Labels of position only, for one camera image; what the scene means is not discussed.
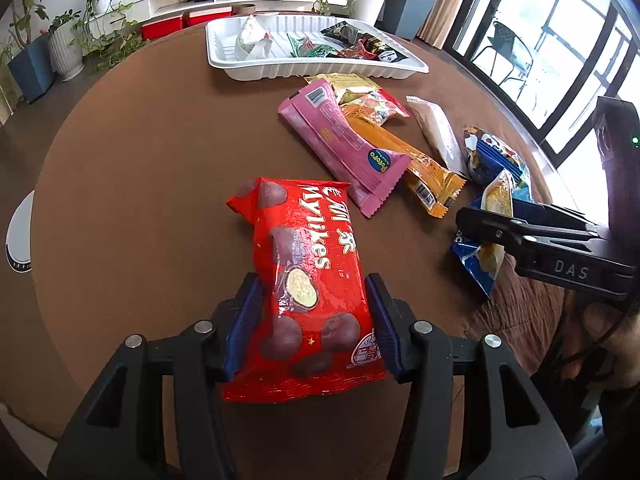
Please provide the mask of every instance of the brown tablecloth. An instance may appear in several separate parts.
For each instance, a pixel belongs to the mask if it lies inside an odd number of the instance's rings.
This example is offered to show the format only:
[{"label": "brown tablecloth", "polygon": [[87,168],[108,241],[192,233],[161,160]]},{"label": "brown tablecloth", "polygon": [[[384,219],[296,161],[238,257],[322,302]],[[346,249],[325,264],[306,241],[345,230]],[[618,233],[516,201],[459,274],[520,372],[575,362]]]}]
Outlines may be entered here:
[{"label": "brown tablecloth", "polygon": [[[537,198],[548,200],[525,143],[484,92],[436,56],[409,48],[431,72],[379,83],[401,99],[415,94],[440,104],[459,140],[464,124],[502,137],[528,160]],[[239,182],[331,179],[276,113],[304,84],[297,77],[234,81],[208,65],[204,29],[196,27],[135,53],[69,115],[36,187],[31,252],[42,316],[82,388],[127,335],[173,335],[233,296],[252,270],[252,229],[225,206]],[[430,152],[415,119],[385,127]],[[379,272],[418,318],[451,335],[500,333],[533,371],[561,293],[520,279],[506,260],[482,305],[449,249],[457,209],[478,192],[467,184],[443,220],[400,190],[369,220],[352,205],[362,270]],[[377,479],[393,455],[407,393],[386,380],[287,404],[225,403],[223,415],[245,479]],[[452,450],[461,407],[459,396]]]}]

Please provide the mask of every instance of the chair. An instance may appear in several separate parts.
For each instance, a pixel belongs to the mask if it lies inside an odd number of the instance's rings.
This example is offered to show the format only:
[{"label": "chair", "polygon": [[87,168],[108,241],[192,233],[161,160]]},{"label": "chair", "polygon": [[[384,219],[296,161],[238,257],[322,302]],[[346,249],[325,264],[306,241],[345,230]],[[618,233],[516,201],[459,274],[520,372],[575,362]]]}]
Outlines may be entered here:
[{"label": "chair", "polygon": [[6,232],[6,259],[16,272],[31,270],[31,208],[33,207],[31,191],[15,210]]},{"label": "chair", "polygon": [[[494,22],[494,36],[488,36],[487,39],[491,43],[491,45],[487,45],[482,49],[478,54],[476,54],[471,62],[474,62],[480,55],[487,50],[488,48],[492,48],[495,50],[494,54],[494,63],[491,65],[491,72],[489,77],[494,74],[495,68],[495,59],[500,54],[504,59],[506,59],[509,63],[511,63],[512,69],[507,74],[498,86],[502,86],[503,83],[508,81],[509,79],[513,79],[515,81],[522,81],[522,86],[520,87],[520,91],[518,92],[518,96],[516,97],[516,101],[520,98],[522,91],[524,90],[524,86],[527,83],[527,78],[531,72],[531,68],[533,67],[533,55],[531,51],[527,48],[527,45],[513,32],[509,27],[505,24],[495,21]],[[513,72],[517,70],[517,76],[511,76]]]}]

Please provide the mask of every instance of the black snack package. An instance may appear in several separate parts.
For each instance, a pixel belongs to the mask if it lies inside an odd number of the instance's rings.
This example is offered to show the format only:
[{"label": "black snack package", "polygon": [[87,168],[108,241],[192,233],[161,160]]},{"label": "black snack package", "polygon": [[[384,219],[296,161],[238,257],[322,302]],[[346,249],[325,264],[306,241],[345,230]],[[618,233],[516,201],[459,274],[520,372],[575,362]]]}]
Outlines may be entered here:
[{"label": "black snack package", "polygon": [[368,32],[359,30],[357,27],[350,25],[347,22],[336,23],[331,27],[324,28],[320,33],[328,38],[332,38],[333,40],[346,43],[349,46],[355,45],[358,40],[362,39],[362,46],[364,47],[364,50],[375,54],[378,61],[395,63],[406,59],[404,54],[400,54],[396,49],[391,48],[386,43],[383,43],[382,40],[379,40]]},{"label": "black snack package", "polygon": [[382,40],[379,40],[368,32],[362,34],[362,39],[364,40],[364,47],[367,51],[375,54],[380,61],[395,63],[406,59],[404,54],[400,54],[396,49],[391,48],[388,44],[383,43]]},{"label": "black snack package", "polygon": [[352,46],[356,44],[356,41],[358,41],[358,38],[362,34],[362,31],[347,22],[340,22],[332,25],[331,27],[324,28],[320,31],[320,34]]}]

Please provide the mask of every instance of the white snack package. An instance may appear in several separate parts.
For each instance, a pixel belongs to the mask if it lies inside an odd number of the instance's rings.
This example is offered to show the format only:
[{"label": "white snack package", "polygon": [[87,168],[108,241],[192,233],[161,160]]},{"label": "white snack package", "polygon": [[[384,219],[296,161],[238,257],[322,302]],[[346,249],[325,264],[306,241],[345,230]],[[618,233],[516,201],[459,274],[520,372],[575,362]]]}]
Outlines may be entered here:
[{"label": "white snack package", "polygon": [[267,32],[268,25],[277,13],[250,14],[236,38],[235,58],[237,61],[265,59],[271,53],[273,40]]},{"label": "white snack package", "polygon": [[424,138],[434,150],[438,150],[446,167],[468,177],[465,157],[442,108],[415,95],[408,95],[406,104],[414,112]]}]

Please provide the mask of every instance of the snack wrapper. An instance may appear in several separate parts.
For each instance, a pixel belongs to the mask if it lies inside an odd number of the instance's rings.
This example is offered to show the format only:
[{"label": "snack wrapper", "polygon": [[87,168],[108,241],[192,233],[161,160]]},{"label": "snack wrapper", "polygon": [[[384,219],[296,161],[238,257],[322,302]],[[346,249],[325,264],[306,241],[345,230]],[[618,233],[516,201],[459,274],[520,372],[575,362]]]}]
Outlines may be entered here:
[{"label": "snack wrapper", "polygon": [[371,53],[375,56],[375,59],[379,61],[386,61],[395,63],[406,59],[406,56],[396,49],[388,46],[382,40],[379,40],[375,36],[359,30],[354,25],[347,22],[339,22],[331,27],[324,28],[320,31],[321,34],[333,40],[341,41],[349,46],[356,46],[356,53],[366,56],[365,53]]},{"label": "snack wrapper", "polygon": [[442,108],[414,95],[406,97],[406,106],[414,113],[431,148],[440,153],[445,166],[457,174],[468,176],[465,157]]},{"label": "snack wrapper", "polygon": [[254,225],[264,316],[223,398],[284,402],[385,377],[343,182],[259,178],[227,205]]},{"label": "snack wrapper", "polygon": [[486,186],[502,170],[508,170],[515,183],[513,197],[533,202],[529,168],[520,155],[503,140],[475,126],[465,126],[465,135],[469,173],[480,186]]},{"label": "snack wrapper", "polygon": [[376,148],[353,131],[324,79],[287,98],[278,113],[334,176],[351,183],[348,193],[367,218],[386,200],[411,162],[409,156]]},{"label": "snack wrapper", "polygon": [[382,88],[354,99],[343,105],[341,110],[344,116],[358,113],[378,126],[382,126],[389,117],[394,115],[411,117],[407,109]]},{"label": "snack wrapper", "polygon": [[377,59],[374,53],[369,52],[364,46],[364,40],[360,39],[356,41],[356,44],[353,46],[348,46],[342,50],[338,50],[335,54],[332,54],[330,57],[346,57],[348,59]]},{"label": "snack wrapper", "polygon": [[[469,207],[513,216],[513,189],[511,173],[502,170],[485,188],[482,197]],[[492,243],[478,244],[458,231],[451,249],[488,297],[504,259],[504,247]]]},{"label": "snack wrapper", "polygon": [[465,185],[465,180],[358,112],[352,112],[346,119],[354,131],[374,146],[411,157],[411,163],[404,172],[409,192],[418,198],[427,213],[442,218]]},{"label": "snack wrapper", "polygon": [[246,17],[236,38],[235,57],[238,61],[265,59],[271,53],[273,40],[263,27],[271,21],[272,14],[250,14]]},{"label": "snack wrapper", "polygon": [[374,83],[368,77],[358,74],[333,73],[305,77],[307,83],[312,83],[317,79],[324,79],[331,85],[334,90],[335,100],[339,105],[353,101],[380,88],[379,84]]},{"label": "snack wrapper", "polygon": [[327,57],[337,52],[337,49],[331,45],[313,43],[308,36],[304,36],[301,40],[292,38],[289,34],[287,37],[293,57]]}]

